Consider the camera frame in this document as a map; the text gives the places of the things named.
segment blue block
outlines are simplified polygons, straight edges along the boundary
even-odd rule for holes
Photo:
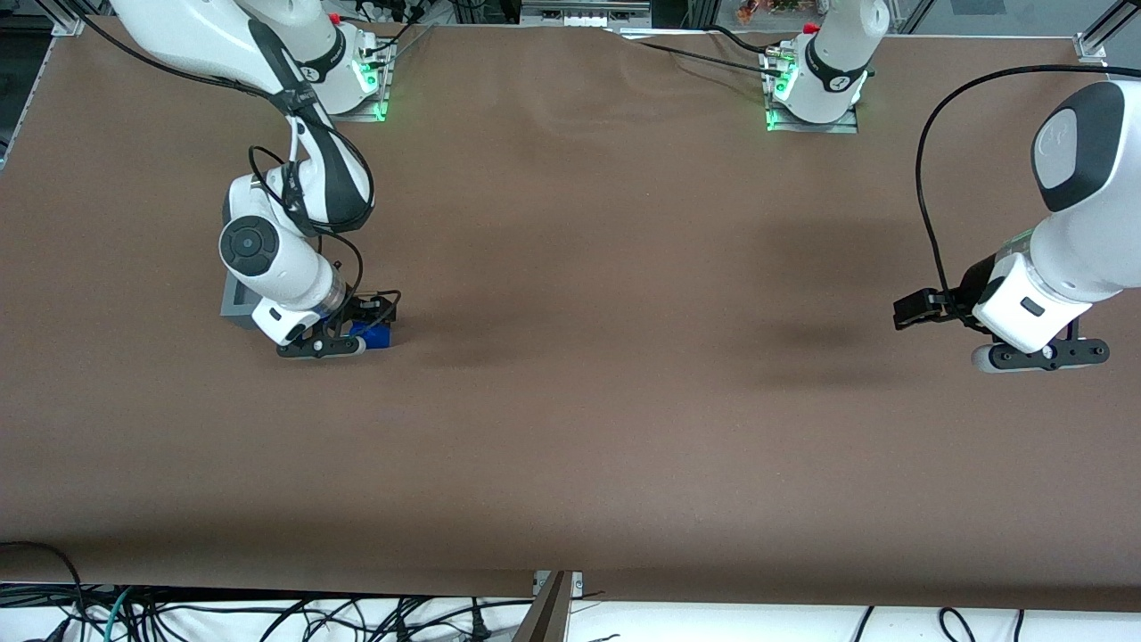
[[[365,325],[359,323],[359,320],[354,320],[349,334],[355,335],[364,327]],[[361,335],[361,339],[364,340],[364,346],[369,350],[389,348],[393,346],[393,330],[389,326],[379,324]]]

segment mounting plate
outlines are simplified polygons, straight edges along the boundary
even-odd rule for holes
[[[816,133],[856,133],[858,131],[858,123],[856,121],[855,105],[848,107],[848,111],[844,112],[844,115],[842,115],[840,120],[826,124],[819,124],[815,122],[806,122],[796,117],[791,111],[788,111],[788,107],[774,97],[777,86],[788,80],[788,66],[793,63],[793,52],[792,40],[784,40],[779,46],[769,47],[763,54],[758,54],[761,68],[775,68],[784,74],[780,76],[766,75],[762,81],[762,89],[764,91],[764,123],[768,130],[810,131]]]
[[[367,58],[369,64],[379,64],[378,68],[361,71],[362,82],[375,83],[377,92],[365,98],[355,108],[345,113],[330,114],[334,121],[345,122],[385,122],[388,119],[388,99],[393,91],[393,66],[396,64],[397,44],[386,47]]]
[[[551,577],[551,571],[535,571],[535,579],[531,584],[531,594],[539,596],[539,592],[543,590],[543,585],[547,584],[547,579]],[[570,574],[570,583],[574,587],[570,592],[572,598],[582,598],[582,572],[573,571]]]

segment round joint cap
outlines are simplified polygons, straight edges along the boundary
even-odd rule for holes
[[[277,255],[277,230],[260,216],[235,218],[218,238],[226,265],[246,276],[265,274]]]

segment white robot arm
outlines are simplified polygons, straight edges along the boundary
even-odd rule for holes
[[[1141,286],[1141,82],[1103,81],[1075,92],[1038,129],[1031,157],[1050,216],[968,269],[950,291],[964,318],[1001,342],[974,352],[988,373],[1108,359],[1104,342],[1077,338],[1076,323],[1093,303]],[[946,303],[931,289],[900,299],[896,328],[945,319]],[[1057,339],[1067,327],[1067,338]]]
[[[321,0],[236,2],[281,38],[329,113],[349,112],[378,91],[364,55],[377,47],[377,36],[339,18],[334,24]]]
[[[883,0],[833,0],[819,32],[792,41],[788,80],[774,98],[807,122],[840,120],[859,99],[867,64],[890,23]]]
[[[337,269],[304,236],[359,228],[373,208],[372,177],[274,30],[234,0],[112,5],[136,42],[160,60],[252,87],[290,122],[289,161],[266,172],[264,184],[253,174],[235,179],[224,209],[219,253],[229,271],[262,296],[253,311],[258,327],[282,347],[281,355],[293,356],[291,344],[304,333],[334,314],[340,326],[350,304],[357,317],[367,318]],[[297,160],[298,143],[307,160]],[[395,302],[383,311],[393,312]],[[358,355],[371,348],[367,338],[342,338],[332,330],[337,341],[318,341],[298,356]]]

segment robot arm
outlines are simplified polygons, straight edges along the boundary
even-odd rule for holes
[[[984,372],[1103,363],[1108,347],[1077,338],[1077,318],[1141,286],[1141,82],[1097,82],[1075,92],[1038,129],[1031,157],[1050,216],[972,266],[952,290],[960,312],[1002,342],[976,351]],[[931,289],[900,299],[896,328],[946,319],[947,304]],[[1057,339],[1067,327],[1067,338]]]
[[[793,68],[774,97],[803,121],[840,120],[859,98],[867,64],[890,22],[883,0],[833,0],[820,31],[792,41]]]
[[[372,178],[363,159],[335,132],[282,40],[233,0],[113,0],[112,5],[135,40],[156,58],[256,88],[290,122],[294,153],[266,173],[265,184],[252,174],[230,184],[219,238],[226,267],[262,296],[253,311],[258,327],[285,355],[283,350],[319,320],[333,314],[338,320],[345,318],[350,303],[362,312],[349,300],[353,292],[337,269],[304,237],[364,225],[373,208]],[[297,161],[298,143],[307,160]],[[365,344],[364,338],[348,338],[337,342],[337,355],[357,355]],[[315,353],[309,357],[332,355],[322,355],[321,342],[310,352]]]

